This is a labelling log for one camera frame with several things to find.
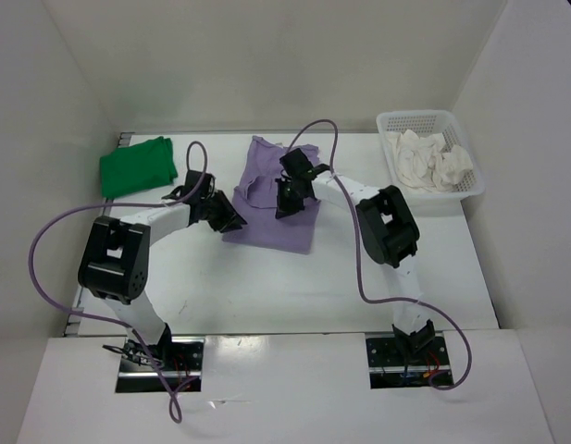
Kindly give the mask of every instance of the white table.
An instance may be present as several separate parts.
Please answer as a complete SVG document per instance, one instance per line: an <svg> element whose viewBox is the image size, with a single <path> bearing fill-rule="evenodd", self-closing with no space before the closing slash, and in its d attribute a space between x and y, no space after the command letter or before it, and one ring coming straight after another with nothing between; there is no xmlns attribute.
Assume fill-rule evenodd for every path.
<svg viewBox="0 0 571 444"><path fill-rule="evenodd" d="M293 135L263 134L270 142L288 144ZM242 174L252 134L173 134L174 161L184 181L189 142L201 141L209 152L208 170L217 187L230 198ZM131 144L156 135L133 136ZM308 133L301 143L320 148L329 161L332 135ZM193 166L201 165L194 153ZM381 188L390 184L386 160L377 134L342 134L337 170L352 179ZM173 186L126 196L117 202L156 203ZM114 208L121 217L138 210ZM445 310L462 328L497 328L478 259L460 203L416 209L421 231L417 273L424 300ZM364 254L366 293L388 295L380 265ZM309 255L283 253L223 242L206 223L184 229L154 246L150 255L147 291L158 314L175 334L271 334L310 332L365 332L391 330L391 307L362 302L356 289L354 236L348 212L322 204ZM101 301L85 290L81 304L86 312L112 315ZM451 326L433 315L437 329ZM124 334L122 328L89 319L79 334Z"/></svg>
<svg viewBox="0 0 571 444"><path fill-rule="evenodd" d="M451 392L369 388L365 335L207 337L200 393L115 394L121 338L50 339L18 444L552 443L517 335L466 332ZM454 372L464 345L446 332Z"/></svg>

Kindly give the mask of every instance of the white wall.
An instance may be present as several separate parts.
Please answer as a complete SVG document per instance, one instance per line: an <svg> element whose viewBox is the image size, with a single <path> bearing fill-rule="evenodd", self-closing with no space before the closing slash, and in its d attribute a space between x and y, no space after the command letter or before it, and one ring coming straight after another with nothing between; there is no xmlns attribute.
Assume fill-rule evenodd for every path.
<svg viewBox="0 0 571 444"><path fill-rule="evenodd" d="M491 297L571 442L571 7L510 0L454 112L487 191L465 202Z"/></svg>
<svg viewBox="0 0 571 444"><path fill-rule="evenodd" d="M503 0L45 0L121 130L448 108Z"/></svg>
<svg viewBox="0 0 571 444"><path fill-rule="evenodd" d="M115 134L43 5L0 2L0 444L15 442L46 338L63 318L28 278L27 251L49 218L98 198L98 162ZM49 236L38 268L71 303L93 215Z"/></svg>

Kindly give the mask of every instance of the red wire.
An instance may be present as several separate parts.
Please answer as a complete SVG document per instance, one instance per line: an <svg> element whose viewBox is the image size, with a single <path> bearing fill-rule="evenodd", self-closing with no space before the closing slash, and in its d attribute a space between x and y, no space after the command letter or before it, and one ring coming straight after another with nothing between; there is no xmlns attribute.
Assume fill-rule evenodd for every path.
<svg viewBox="0 0 571 444"><path fill-rule="evenodd" d="M429 355L433 358L433 360L435 361L435 370L433 370L434 373L439 372L440 367L441 367L441 363L440 360L438 359L438 357L433 353L433 351L428 351Z"/></svg>
<svg viewBox="0 0 571 444"><path fill-rule="evenodd" d="M179 357L182 359L182 361L184 362L184 375L186 375L186 377L189 377L189 368L186 366L186 359L184 359L184 356L182 356L181 354L179 354ZM187 384L186 387L184 388L185 390L188 390L191 388L190 384Z"/></svg>
<svg viewBox="0 0 571 444"><path fill-rule="evenodd" d="M174 358L174 366L176 367L176 376L178 377L178 385L182 382L182 378L180 377L180 370L178 369L178 361Z"/></svg>

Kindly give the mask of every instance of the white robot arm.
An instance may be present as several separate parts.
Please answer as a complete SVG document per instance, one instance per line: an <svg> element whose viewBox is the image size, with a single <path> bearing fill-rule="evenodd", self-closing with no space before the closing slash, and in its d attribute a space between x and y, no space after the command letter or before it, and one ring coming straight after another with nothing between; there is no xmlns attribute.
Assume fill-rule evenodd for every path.
<svg viewBox="0 0 571 444"><path fill-rule="evenodd" d="M349 205L329 166L313 166L301 149L291 150L280 159L284 175L277 179L276 218L304 210L304 199L314 198L344 210ZM364 248L376 263L390 287L391 297L419 300L423 295L416 275L416 241L420 237L416 222L400 190L384 190L363 185L337 175L354 204ZM406 342L407 352L421 350L435 336L426 310L415 303L394 304L394 333Z"/></svg>
<svg viewBox="0 0 571 444"><path fill-rule="evenodd" d="M201 220L220 233L246 224L223 191L215 190L215 178L210 174L205 174L201 186L188 200L172 202L192 191L202 174L189 170L184 186L165 196L162 207L121 219L97 217L78 273L80 284L112 308L119 320L138 331L154 357L164 365L172 364L179 346L172 343L168 324L159 318L145 291L150 247ZM132 328L127 328L127 347L139 354L141 345Z"/></svg>

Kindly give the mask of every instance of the purple cloth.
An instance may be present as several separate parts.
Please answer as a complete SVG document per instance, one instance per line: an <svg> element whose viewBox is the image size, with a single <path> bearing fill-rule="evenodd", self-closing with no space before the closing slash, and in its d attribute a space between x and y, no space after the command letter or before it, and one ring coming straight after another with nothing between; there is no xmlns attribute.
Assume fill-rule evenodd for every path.
<svg viewBox="0 0 571 444"><path fill-rule="evenodd" d="M313 165L320 163L317 146L304 145L299 148L302 148ZM253 136L240 185L234 189L231 201L248 225L243 229L225 233L223 241L291 253L310 253L319 202L306 199L305 209L300 213L279 220L275 218L275 179L281 176L283 167L279 159L284 154L285 149L280 146L267 142L262 137Z"/></svg>

